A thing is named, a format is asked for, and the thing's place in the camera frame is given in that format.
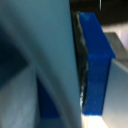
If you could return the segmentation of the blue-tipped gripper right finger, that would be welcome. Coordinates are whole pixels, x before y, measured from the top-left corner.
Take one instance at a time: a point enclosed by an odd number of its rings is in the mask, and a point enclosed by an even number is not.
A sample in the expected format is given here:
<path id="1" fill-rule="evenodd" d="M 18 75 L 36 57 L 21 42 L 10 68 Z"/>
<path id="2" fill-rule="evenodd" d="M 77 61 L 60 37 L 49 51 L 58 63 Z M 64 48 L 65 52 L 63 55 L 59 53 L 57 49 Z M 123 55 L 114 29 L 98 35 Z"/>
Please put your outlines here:
<path id="1" fill-rule="evenodd" d="M 101 115 L 111 59 L 115 54 L 94 13 L 80 13 L 87 47 L 87 87 L 84 115 Z"/>

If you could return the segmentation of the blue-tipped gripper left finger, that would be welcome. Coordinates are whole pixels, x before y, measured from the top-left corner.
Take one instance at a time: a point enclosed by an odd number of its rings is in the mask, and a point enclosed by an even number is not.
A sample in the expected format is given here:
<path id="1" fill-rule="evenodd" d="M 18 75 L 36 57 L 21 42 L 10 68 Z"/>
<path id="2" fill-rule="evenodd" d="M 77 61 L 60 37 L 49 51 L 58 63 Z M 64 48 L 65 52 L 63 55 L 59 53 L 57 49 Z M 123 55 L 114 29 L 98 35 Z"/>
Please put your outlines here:
<path id="1" fill-rule="evenodd" d="M 41 118 L 59 118 L 59 113 L 40 80 L 37 80 L 37 87 Z"/>

